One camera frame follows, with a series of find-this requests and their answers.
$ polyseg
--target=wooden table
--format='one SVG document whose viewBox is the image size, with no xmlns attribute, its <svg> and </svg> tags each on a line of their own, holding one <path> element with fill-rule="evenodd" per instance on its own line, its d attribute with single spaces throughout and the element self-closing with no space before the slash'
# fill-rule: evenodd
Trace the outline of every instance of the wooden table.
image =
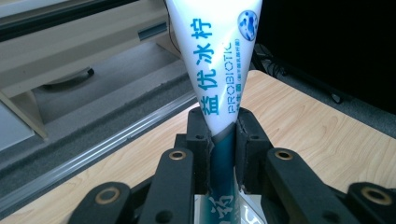
<svg viewBox="0 0 396 224">
<path fill-rule="evenodd" d="M 342 191 L 358 181 L 396 188 L 396 139 L 258 71 L 249 72 L 242 102 L 275 147 L 297 151 L 326 184 Z M 154 174 L 161 154 L 173 146 L 176 134 L 186 132 L 188 110 L 1 223 L 65 223 L 97 185 L 120 181 L 133 187 L 145 180 Z"/>
</svg>

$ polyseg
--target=plastic packaging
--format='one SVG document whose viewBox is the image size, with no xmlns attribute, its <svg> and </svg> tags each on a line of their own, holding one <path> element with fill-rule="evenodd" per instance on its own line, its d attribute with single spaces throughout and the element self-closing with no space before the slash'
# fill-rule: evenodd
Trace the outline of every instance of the plastic packaging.
<svg viewBox="0 0 396 224">
<path fill-rule="evenodd" d="M 177 43 L 215 144 L 202 223 L 238 223 L 234 125 L 238 117 L 262 0 L 166 0 Z"/>
</svg>

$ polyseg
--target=black cable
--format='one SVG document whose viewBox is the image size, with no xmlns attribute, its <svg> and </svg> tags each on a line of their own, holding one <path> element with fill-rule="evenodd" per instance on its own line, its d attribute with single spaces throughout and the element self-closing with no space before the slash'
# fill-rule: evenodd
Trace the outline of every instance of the black cable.
<svg viewBox="0 0 396 224">
<path fill-rule="evenodd" d="M 165 0 L 163 0 L 163 3 L 165 4 L 166 11 L 168 12 L 168 22 L 169 22 L 168 35 L 169 35 L 169 38 L 171 39 L 171 42 L 172 42 L 172 45 L 174 46 L 174 48 L 181 54 L 180 50 L 176 47 L 176 44 L 174 43 L 172 36 L 171 36 L 171 16 L 169 15 L 168 5 L 166 5 Z"/>
<path fill-rule="evenodd" d="M 263 49 L 262 45 L 259 45 L 259 47 L 262 50 L 262 53 L 259 54 L 261 56 L 261 60 L 266 63 L 266 66 L 264 66 L 266 73 L 275 78 L 277 78 L 278 74 L 284 75 L 284 68 L 281 65 L 274 63 L 274 56 L 271 52 L 269 52 L 267 48 Z"/>
</svg>

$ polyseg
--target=screw hole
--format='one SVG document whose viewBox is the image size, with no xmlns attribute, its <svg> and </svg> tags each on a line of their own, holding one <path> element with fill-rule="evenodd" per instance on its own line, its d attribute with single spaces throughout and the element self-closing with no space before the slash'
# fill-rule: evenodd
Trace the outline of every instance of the screw hole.
<svg viewBox="0 0 396 224">
<path fill-rule="evenodd" d="M 361 189 L 361 194 L 369 201 L 381 205 L 391 205 L 392 199 L 390 196 L 381 189 L 371 187 L 364 187 Z"/>
<path fill-rule="evenodd" d="M 120 190 L 114 187 L 103 189 L 96 194 L 95 201 L 99 204 L 114 203 L 120 197 Z"/>
<path fill-rule="evenodd" d="M 290 154 L 289 152 L 287 152 L 287 151 L 279 150 L 279 151 L 277 151 L 277 152 L 275 153 L 275 155 L 276 155 L 278 158 L 280 158 L 281 160 L 284 160 L 284 161 L 289 161 L 289 160 L 293 159 L 293 155 L 291 155 L 291 154 Z"/>
<path fill-rule="evenodd" d="M 322 217 L 329 223 L 340 223 L 340 217 L 331 211 L 324 211 Z"/>
<path fill-rule="evenodd" d="M 174 161 L 181 161 L 186 158 L 186 156 L 184 151 L 173 151 L 169 154 L 169 158 Z"/>
<path fill-rule="evenodd" d="M 157 223 L 169 223 L 172 220 L 173 214 L 170 211 L 161 211 L 155 217 Z"/>
</svg>

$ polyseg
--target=blue logo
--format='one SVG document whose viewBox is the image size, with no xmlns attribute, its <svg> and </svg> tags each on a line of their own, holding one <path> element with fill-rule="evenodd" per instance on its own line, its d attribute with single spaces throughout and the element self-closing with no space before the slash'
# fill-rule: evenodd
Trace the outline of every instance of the blue logo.
<svg viewBox="0 0 396 224">
<path fill-rule="evenodd" d="M 248 41 L 253 41 L 257 35 L 259 18 L 254 11 L 244 11 L 239 15 L 238 27 L 241 35 Z"/>
</svg>

